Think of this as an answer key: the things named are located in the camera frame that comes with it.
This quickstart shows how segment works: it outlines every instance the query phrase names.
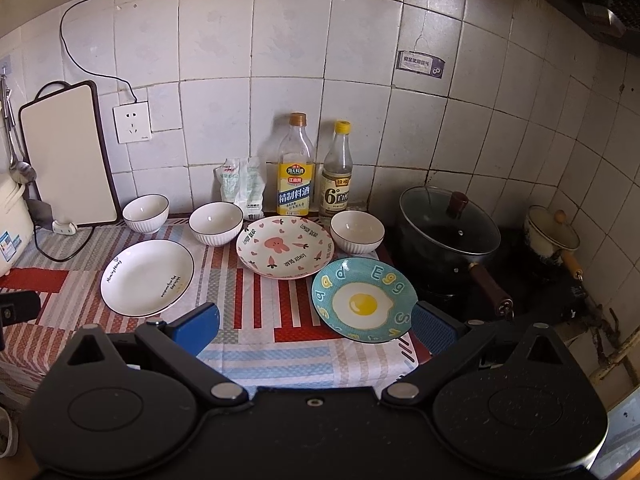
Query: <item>tablecloth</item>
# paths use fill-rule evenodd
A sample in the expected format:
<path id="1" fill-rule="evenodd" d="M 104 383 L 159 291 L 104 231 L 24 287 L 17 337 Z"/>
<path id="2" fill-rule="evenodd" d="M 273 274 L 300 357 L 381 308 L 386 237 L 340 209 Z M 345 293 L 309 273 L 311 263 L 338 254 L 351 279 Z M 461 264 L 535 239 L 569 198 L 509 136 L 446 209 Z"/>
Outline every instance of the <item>tablecloth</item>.
<path id="1" fill-rule="evenodd" d="M 63 258 L 87 234 L 87 229 L 74 237 L 41 230 L 38 243 L 51 256 Z M 65 344 L 86 323 L 114 333 L 132 332 L 144 322 L 108 309 L 100 296 L 100 278 L 116 254 L 153 238 L 184 245 L 196 262 L 191 285 L 162 318 L 171 322 L 201 303 L 215 302 L 220 332 L 198 357 L 250 393 L 258 385 L 380 389 L 417 366 L 409 336 L 384 344 L 342 338 L 317 316 L 309 296 L 312 278 L 278 281 L 259 276 L 238 260 L 233 243 L 203 246 L 191 235 L 188 219 L 180 218 L 170 219 L 153 235 L 137 234 L 123 222 L 97 227 L 87 247 L 64 264 L 47 260 L 32 240 L 16 267 L 0 278 L 0 292 L 36 290 L 42 309 L 38 319 L 4 329 L 0 393 L 27 403 Z"/>

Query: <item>yellow label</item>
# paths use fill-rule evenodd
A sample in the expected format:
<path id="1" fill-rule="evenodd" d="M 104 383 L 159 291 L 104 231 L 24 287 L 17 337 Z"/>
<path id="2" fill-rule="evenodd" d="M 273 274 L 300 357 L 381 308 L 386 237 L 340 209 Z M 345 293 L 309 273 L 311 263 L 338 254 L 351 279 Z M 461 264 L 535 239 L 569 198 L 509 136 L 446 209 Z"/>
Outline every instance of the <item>yellow label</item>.
<path id="1" fill-rule="evenodd" d="M 278 165 L 278 214 L 305 216 L 314 176 L 313 164 L 284 162 Z"/>
<path id="2" fill-rule="evenodd" d="M 322 171 L 320 177 L 320 211 L 332 216 L 347 207 L 351 174 L 334 174 Z"/>

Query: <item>plastic bag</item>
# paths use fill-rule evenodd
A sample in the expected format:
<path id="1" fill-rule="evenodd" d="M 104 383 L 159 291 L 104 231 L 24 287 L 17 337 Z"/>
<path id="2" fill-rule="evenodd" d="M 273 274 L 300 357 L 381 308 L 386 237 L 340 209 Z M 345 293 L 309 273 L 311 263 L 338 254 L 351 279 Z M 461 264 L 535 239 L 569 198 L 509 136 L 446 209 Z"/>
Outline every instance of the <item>plastic bag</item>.
<path id="1" fill-rule="evenodd" d="M 264 218 L 262 194 L 265 182 L 260 171 L 260 157 L 228 158 L 217 168 L 220 193 L 224 202 L 236 204 L 245 220 Z"/>

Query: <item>cutting board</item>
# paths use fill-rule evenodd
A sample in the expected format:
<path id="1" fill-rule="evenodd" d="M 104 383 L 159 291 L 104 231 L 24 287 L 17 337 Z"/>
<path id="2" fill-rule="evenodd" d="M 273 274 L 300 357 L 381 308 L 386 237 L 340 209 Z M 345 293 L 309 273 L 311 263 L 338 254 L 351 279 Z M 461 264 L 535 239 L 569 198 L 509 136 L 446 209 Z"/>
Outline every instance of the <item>cutting board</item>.
<path id="1" fill-rule="evenodd" d="M 38 194 L 51 205 L 53 219 L 83 226 L 118 221 L 95 83 L 37 98 L 20 108 L 18 118 Z"/>

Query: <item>clear plastic bottle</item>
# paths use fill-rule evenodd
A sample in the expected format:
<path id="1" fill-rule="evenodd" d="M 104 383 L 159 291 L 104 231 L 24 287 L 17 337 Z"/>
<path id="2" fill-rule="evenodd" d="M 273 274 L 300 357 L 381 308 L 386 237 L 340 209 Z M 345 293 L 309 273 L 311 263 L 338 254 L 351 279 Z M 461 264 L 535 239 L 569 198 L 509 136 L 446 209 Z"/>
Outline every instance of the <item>clear plastic bottle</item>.
<path id="1" fill-rule="evenodd" d="M 320 216 L 328 218 L 347 208 L 353 161 L 349 151 L 351 123 L 335 121 L 334 142 L 324 158 L 320 176 Z"/>
<path id="2" fill-rule="evenodd" d="M 306 115 L 289 116 L 289 133 L 278 150 L 278 214 L 309 214 L 311 181 L 316 157 L 311 140 L 306 136 Z"/>

